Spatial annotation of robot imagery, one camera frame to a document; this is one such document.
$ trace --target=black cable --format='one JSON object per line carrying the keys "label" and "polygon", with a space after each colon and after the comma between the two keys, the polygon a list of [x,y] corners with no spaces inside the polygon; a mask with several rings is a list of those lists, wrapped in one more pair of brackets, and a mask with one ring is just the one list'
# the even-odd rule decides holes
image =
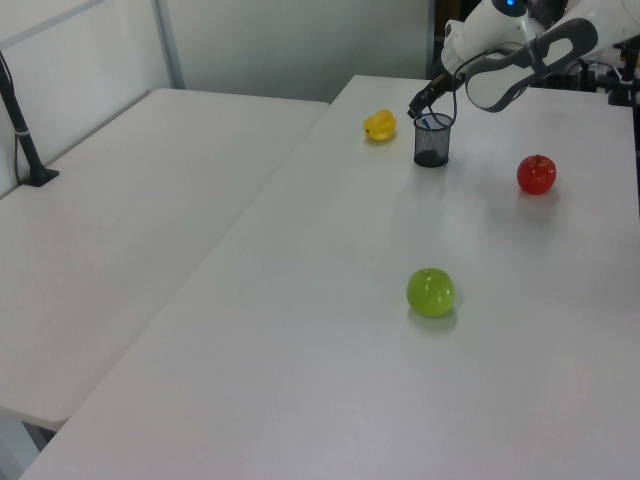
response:
{"label": "black cable", "polygon": [[[7,65],[7,61],[2,54],[2,50],[0,50],[0,65],[2,69],[6,72],[7,77],[9,78],[9,84],[11,85],[11,91],[15,93],[15,87],[13,85],[13,77],[11,76],[11,70],[9,69],[9,65]],[[16,176],[16,182],[18,186],[22,185],[22,181],[20,180],[20,174],[18,173],[18,134],[14,133],[14,141],[13,141],[13,173]]]}
{"label": "black cable", "polygon": [[4,55],[2,54],[2,50],[0,50],[0,64],[2,64],[2,69],[7,72],[7,77],[9,77],[9,83],[11,84],[11,90],[13,89],[13,77],[11,76],[11,70],[9,70],[9,65],[7,65],[7,61],[4,59]]}
{"label": "black cable", "polygon": [[20,174],[18,173],[18,135],[14,134],[15,140],[13,145],[13,172],[16,176],[16,182],[18,186],[22,185],[20,180]]}
{"label": "black cable", "polygon": [[438,125],[440,125],[442,128],[451,128],[453,127],[453,124],[456,123],[456,120],[458,118],[458,97],[456,95],[456,79],[458,78],[458,73],[460,73],[460,70],[462,70],[464,67],[466,67],[467,65],[469,65],[471,62],[479,59],[480,57],[484,57],[487,55],[491,55],[492,53],[496,53],[496,50],[493,50],[489,53],[487,52],[482,52],[479,53],[478,55],[476,55],[475,57],[471,57],[469,60],[463,62],[454,72],[453,76],[451,77],[451,90],[453,91],[453,118],[451,119],[451,125],[444,125],[442,122],[440,122],[440,120],[438,120],[438,116],[437,114],[433,111],[433,107],[431,105],[429,105],[429,113],[431,113],[431,116],[433,117],[433,119],[438,123]]}

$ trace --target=green apple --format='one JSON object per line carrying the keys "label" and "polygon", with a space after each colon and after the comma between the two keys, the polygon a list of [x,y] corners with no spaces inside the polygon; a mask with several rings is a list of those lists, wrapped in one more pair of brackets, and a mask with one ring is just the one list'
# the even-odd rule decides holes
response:
{"label": "green apple", "polygon": [[456,298],[453,282],[446,272],[437,268],[418,270],[409,279],[407,300],[417,313],[425,317],[446,314]]}

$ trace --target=metal frame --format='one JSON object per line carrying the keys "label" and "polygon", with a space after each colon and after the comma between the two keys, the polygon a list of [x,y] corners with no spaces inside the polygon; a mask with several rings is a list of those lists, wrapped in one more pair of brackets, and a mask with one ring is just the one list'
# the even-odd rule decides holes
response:
{"label": "metal frame", "polygon": [[29,37],[32,37],[33,35],[36,35],[37,33],[40,33],[49,27],[57,25],[58,23],[63,22],[73,17],[74,15],[77,15],[78,13],[83,12],[84,10],[87,10],[97,5],[98,3],[102,3],[103,1],[104,0],[86,0],[82,5],[78,5],[77,7],[70,8],[69,10],[59,15],[56,15],[55,17],[52,17],[49,20],[45,20],[44,22],[39,23],[38,25],[34,25],[33,27],[27,28],[26,30],[20,33],[17,33],[16,35],[13,35],[9,38],[6,38],[0,41],[0,50],[9,48],[12,45],[15,45],[16,43],[21,42]]}

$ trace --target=mesh cup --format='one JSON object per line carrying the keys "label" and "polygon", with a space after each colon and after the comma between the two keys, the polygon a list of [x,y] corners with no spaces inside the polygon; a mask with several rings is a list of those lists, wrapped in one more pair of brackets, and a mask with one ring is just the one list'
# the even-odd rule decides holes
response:
{"label": "mesh cup", "polygon": [[416,147],[413,161],[416,164],[421,167],[435,168],[449,161],[452,123],[451,117],[443,113],[427,113],[414,120]]}

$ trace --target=apple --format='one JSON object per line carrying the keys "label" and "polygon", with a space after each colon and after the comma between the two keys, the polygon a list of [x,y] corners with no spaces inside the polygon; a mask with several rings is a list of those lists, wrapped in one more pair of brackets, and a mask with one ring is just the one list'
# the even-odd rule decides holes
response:
{"label": "apple", "polygon": [[418,270],[409,279],[407,300],[425,317],[440,317],[453,307],[456,291],[446,272],[437,268]]}
{"label": "apple", "polygon": [[556,181],[556,165],[550,158],[531,155],[520,162],[518,184],[530,195],[548,191]]}

